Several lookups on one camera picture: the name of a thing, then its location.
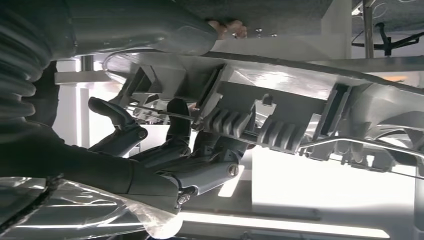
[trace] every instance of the metal rod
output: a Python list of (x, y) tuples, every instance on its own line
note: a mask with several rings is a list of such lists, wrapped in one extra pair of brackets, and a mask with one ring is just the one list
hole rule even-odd
[(94, 71), (94, 57), (93, 55), (87, 55), (81, 57), (81, 71), (90, 72)]
[(192, 117), (192, 116), (181, 115), (181, 114), (168, 112), (168, 111), (164, 111), (164, 110), (158, 110), (158, 109), (154, 109), (154, 108), (150, 108), (150, 107), (146, 107), (146, 106), (137, 106), (137, 105), (133, 105), (133, 104), (128, 104), (128, 107), (136, 108), (136, 109), (149, 110), (149, 111), (152, 111), (152, 112), (156, 112), (158, 114), (168, 115), (168, 116), (171, 116), (171, 117), (176, 117), (176, 118), (190, 120), (190, 121), (194, 121), (196, 119), (195, 117)]
[(366, 145), (370, 145), (370, 146), (373, 146), (373, 147), (393, 150), (393, 151), (397, 151), (397, 152), (401, 152), (401, 153), (405, 153), (405, 154), (411, 154), (411, 155), (414, 155), (416, 157), (420, 157), (421, 161), (424, 163), (424, 154), (419, 152), (419, 151), (411, 150), (411, 149), (406, 148), (406, 147), (395, 146), (395, 145), (392, 145), (392, 144), (389, 144), (389, 143), (375, 142), (375, 141), (365, 140), (365, 139), (362, 139), (362, 138), (359, 138), (359, 137), (351, 137), (351, 136), (331, 136), (331, 137), (327, 137), (327, 138), (324, 138), (324, 139), (303, 143), (299, 146), (299, 149), (304, 149), (304, 148), (309, 148), (309, 147), (313, 147), (313, 146), (328, 144), (328, 143), (332, 143), (332, 142), (339, 142), (339, 141), (347, 141), (347, 142), (358, 143), (358, 144), (366, 144)]
[(374, 36), (373, 36), (373, 0), (362, 0), (363, 33), (365, 36), (365, 57), (374, 58)]

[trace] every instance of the joint screw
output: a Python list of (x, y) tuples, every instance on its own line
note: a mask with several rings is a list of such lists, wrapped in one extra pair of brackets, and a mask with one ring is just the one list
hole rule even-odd
[(183, 194), (183, 195), (181, 195), (179, 198), (178, 198), (178, 204), (184, 204), (184, 203), (186, 203), (187, 201), (189, 201), (190, 200), (190, 195), (188, 195), (188, 194)]
[(146, 136), (146, 131), (139, 131), (139, 132), (138, 132), (138, 137), (139, 137), (139, 138), (141, 138), (141, 139), (142, 139), (142, 138), (144, 138), (145, 136)]
[(237, 164), (231, 164), (228, 167), (228, 174), (230, 175), (230, 177), (235, 177), (239, 174), (239, 165)]

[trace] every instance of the metal pole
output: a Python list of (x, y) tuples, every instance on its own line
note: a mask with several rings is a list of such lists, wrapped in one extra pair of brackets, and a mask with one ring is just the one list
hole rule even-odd
[(84, 72), (94, 71), (94, 57), (93, 57), (93, 55), (81, 57), (81, 71), (84, 71)]
[(365, 35), (365, 57), (374, 58), (373, 3), (375, 0), (362, 0), (363, 33)]

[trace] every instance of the black cord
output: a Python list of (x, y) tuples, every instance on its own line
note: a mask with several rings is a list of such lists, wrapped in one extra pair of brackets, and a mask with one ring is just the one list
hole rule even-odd
[(396, 172), (396, 171), (390, 171), (390, 173), (392, 173), (392, 174), (398, 174), (398, 175), (402, 175), (402, 176), (410, 177), (410, 178), (414, 178), (414, 179), (424, 180), (424, 177), (409, 175), (409, 174), (400, 173), (400, 172)]
[(45, 188), (29, 205), (22, 208), (15, 215), (11, 216), (0, 225), (0, 238), (7, 234), (14, 227), (25, 223), (33, 214), (35, 214), (41, 207), (43, 207), (53, 193), (58, 189), (62, 174), (56, 177), (49, 177), (46, 180)]
[(355, 40), (362, 34), (364, 33), (364, 30), (360, 31), (360, 33), (358, 35), (356, 35), (356, 37), (352, 40), (351, 44), (353, 44), (355, 42)]

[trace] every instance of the clear plastic wrap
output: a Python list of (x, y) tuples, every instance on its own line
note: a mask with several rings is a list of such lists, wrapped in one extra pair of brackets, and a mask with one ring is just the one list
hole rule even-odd
[[(147, 230), (154, 238), (175, 235), (182, 220), (177, 215), (68, 180), (48, 203), (4, 237), (8, 240), (81, 240)], [(46, 180), (0, 177), (0, 224), (29, 205)]]

